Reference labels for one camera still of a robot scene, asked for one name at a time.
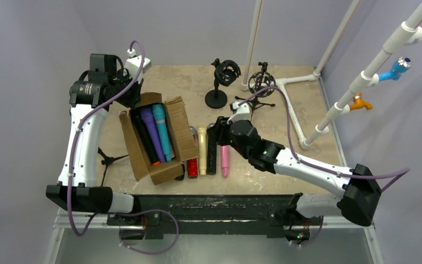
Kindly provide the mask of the purple microphone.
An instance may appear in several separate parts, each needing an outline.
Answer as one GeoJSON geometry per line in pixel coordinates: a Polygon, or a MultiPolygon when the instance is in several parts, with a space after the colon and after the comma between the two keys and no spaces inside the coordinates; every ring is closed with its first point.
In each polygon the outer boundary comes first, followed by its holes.
{"type": "Polygon", "coordinates": [[[153,111],[151,107],[145,107],[140,109],[140,115],[142,121],[145,123],[151,140],[153,142],[156,153],[160,159],[160,162],[166,162],[165,155],[163,153],[162,145],[160,142],[159,133],[157,130],[156,122],[154,120],[153,111]]]}

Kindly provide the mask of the pink microphone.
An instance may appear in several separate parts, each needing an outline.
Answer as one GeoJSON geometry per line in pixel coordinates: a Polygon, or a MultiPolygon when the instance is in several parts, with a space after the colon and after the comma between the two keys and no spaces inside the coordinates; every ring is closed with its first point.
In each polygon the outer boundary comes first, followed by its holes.
{"type": "Polygon", "coordinates": [[[229,176],[229,146],[223,145],[220,147],[221,172],[224,178],[229,176]]]}

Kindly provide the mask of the teal microphone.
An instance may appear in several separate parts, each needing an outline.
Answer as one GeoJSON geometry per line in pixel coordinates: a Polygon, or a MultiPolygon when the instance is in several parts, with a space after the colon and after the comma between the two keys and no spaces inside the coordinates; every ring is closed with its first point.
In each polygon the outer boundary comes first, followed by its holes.
{"type": "Polygon", "coordinates": [[[154,104],[152,106],[153,117],[159,133],[160,143],[162,146],[163,154],[167,162],[172,160],[172,149],[166,125],[165,110],[162,104],[154,104]]]}

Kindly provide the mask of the cream microphone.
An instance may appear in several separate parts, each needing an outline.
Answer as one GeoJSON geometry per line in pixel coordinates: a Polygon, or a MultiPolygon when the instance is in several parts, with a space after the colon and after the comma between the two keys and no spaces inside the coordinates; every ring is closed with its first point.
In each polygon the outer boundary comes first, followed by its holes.
{"type": "Polygon", "coordinates": [[[198,150],[199,150],[199,174],[207,174],[207,129],[204,124],[199,125],[197,128],[198,136],[198,150]]]}

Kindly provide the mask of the black glitter microphone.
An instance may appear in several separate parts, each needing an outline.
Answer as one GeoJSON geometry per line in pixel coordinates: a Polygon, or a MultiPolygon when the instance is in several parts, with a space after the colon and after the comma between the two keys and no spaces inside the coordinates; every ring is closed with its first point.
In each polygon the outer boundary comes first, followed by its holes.
{"type": "Polygon", "coordinates": [[[216,159],[217,159],[217,144],[216,139],[212,133],[211,127],[214,123],[209,123],[207,126],[207,174],[216,175],[216,159]]]}

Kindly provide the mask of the tripod shock mount stand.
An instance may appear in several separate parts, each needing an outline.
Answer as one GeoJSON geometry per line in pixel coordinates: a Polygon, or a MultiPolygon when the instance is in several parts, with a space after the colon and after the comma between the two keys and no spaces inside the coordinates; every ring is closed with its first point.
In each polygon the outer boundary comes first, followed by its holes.
{"type": "Polygon", "coordinates": [[[260,98],[268,97],[273,92],[274,89],[268,89],[263,92],[258,93],[260,90],[264,89],[268,86],[276,86],[275,78],[268,72],[268,62],[259,62],[259,66],[261,66],[260,71],[251,75],[248,83],[248,89],[255,95],[249,102],[249,107],[251,109],[251,113],[263,106],[275,107],[276,104],[274,103],[264,103],[260,102],[260,98]]]}

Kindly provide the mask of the red glitter microphone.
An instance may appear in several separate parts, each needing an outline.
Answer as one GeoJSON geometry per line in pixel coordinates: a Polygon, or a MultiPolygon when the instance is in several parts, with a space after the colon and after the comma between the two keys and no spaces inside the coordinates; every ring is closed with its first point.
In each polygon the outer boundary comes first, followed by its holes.
{"type": "MultiPolygon", "coordinates": [[[[189,127],[190,132],[193,136],[194,143],[196,143],[196,129],[193,126],[189,127]]],[[[197,158],[187,160],[187,174],[190,179],[198,177],[198,161],[197,158]]]]}

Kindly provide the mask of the round base microphone stand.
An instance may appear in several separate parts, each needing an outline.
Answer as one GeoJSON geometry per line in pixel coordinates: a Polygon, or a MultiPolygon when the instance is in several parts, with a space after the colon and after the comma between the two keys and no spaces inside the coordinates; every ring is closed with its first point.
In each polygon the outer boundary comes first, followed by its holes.
{"type": "Polygon", "coordinates": [[[219,58],[216,58],[211,65],[215,68],[214,90],[206,93],[205,103],[212,109],[220,109],[227,104],[227,95],[219,89],[219,86],[231,85],[241,75],[241,69],[233,60],[221,62],[219,58]]]}

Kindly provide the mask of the tripod microphone stand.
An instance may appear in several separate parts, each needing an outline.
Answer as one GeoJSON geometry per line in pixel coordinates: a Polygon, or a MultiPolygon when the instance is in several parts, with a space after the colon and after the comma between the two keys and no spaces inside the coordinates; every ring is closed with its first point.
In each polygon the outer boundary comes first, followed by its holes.
{"type": "Polygon", "coordinates": [[[100,147],[98,148],[98,154],[102,157],[101,165],[104,166],[104,172],[103,172],[103,177],[101,181],[101,186],[104,186],[104,182],[105,182],[105,178],[106,178],[106,174],[107,174],[107,170],[109,166],[112,165],[115,161],[121,160],[127,157],[128,155],[123,155],[123,156],[118,156],[118,157],[107,156],[100,147]]]}

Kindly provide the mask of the black orange-tipped microphone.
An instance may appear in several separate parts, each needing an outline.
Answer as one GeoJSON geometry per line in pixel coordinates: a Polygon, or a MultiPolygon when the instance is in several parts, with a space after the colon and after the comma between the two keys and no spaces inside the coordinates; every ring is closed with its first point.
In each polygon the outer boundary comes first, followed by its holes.
{"type": "Polygon", "coordinates": [[[147,131],[146,125],[142,121],[141,116],[138,112],[134,112],[132,121],[137,129],[138,135],[143,143],[151,165],[157,166],[158,164],[160,164],[160,159],[156,153],[149,132],[147,131]]]}

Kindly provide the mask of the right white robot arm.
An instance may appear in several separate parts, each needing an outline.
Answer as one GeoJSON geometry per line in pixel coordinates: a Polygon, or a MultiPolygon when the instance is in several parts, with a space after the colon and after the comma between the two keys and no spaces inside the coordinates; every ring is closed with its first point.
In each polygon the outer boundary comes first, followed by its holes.
{"type": "Polygon", "coordinates": [[[260,137],[249,120],[231,122],[219,116],[208,134],[217,145],[229,145],[258,171],[291,176],[327,190],[346,220],[368,227],[382,194],[371,170],[334,166],[260,137]]]}

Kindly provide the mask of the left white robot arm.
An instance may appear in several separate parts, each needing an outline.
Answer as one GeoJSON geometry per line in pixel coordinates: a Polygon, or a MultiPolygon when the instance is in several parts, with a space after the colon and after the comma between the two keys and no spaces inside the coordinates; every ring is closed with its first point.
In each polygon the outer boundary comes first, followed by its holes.
{"type": "Polygon", "coordinates": [[[87,213],[129,213],[134,197],[97,185],[99,141],[109,106],[134,108],[141,100],[143,73],[151,61],[129,53],[125,63],[116,55],[90,55],[90,68],[69,89],[71,128],[68,150],[55,185],[46,197],[62,209],[87,213]]]}

